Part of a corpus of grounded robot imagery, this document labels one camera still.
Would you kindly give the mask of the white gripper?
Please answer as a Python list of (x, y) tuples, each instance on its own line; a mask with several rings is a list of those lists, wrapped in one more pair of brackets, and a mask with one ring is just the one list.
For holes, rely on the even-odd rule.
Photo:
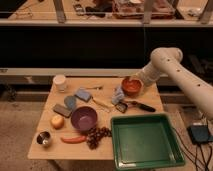
[(143, 73), (142, 70), (132, 74), (130, 76), (131, 80), (139, 80), (143, 83), (144, 86), (148, 87), (149, 86), (149, 80), (148, 77)]

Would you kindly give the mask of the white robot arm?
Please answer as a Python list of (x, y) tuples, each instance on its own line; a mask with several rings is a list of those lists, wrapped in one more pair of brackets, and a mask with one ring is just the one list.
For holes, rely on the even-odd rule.
[(184, 68), (180, 62), (183, 53), (179, 48), (156, 48), (150, 54), (150, 62), (130, 78), (137, 78), (145, 86), (155, 83), (166, 74), (183, 93), (213, 122), (213, 86)]

